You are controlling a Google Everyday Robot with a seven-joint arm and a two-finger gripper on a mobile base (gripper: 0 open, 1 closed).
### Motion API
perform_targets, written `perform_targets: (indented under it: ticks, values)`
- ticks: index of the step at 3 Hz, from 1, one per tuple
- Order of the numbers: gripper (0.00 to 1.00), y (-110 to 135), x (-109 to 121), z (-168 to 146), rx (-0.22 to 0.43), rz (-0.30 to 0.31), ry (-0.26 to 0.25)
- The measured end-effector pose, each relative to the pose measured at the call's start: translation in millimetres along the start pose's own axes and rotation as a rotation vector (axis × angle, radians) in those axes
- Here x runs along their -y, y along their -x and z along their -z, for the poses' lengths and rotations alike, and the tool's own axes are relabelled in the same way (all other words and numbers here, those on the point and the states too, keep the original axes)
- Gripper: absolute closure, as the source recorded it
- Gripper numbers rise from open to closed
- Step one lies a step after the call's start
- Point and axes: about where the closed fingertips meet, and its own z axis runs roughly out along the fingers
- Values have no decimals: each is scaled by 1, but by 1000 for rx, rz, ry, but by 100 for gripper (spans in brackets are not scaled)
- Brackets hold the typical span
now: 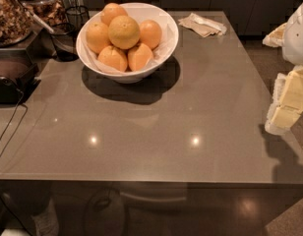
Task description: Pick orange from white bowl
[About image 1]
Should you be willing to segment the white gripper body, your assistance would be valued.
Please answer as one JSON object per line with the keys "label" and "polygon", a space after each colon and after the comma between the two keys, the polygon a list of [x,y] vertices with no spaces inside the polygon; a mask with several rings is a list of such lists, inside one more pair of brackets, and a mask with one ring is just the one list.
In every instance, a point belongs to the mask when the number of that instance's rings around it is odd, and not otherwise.
{"label": "white gripper body", "polygon": [[291,64],[303,66],[303,2],[287,21],[282,54]]}

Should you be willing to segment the yellow taped gripper finger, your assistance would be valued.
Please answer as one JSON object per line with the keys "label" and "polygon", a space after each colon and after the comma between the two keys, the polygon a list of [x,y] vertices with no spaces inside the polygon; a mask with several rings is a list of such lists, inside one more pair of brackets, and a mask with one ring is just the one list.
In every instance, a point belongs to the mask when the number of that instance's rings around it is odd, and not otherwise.
{"label": "yellow taped gripper finger", "polygon": [[283,135],[298,121],[303,113],[303,66],[295,66],[287,75],[279,73],[274,81],[271,104],[265,130],[273,135]]}
{"label": "yellow taped gripper finger", "polygon": [[281,47],[283,45],[283,36],[285,32],[286,23],[281,24],[271,33],[267,34],[263,39],[263,45],[269,47]]}

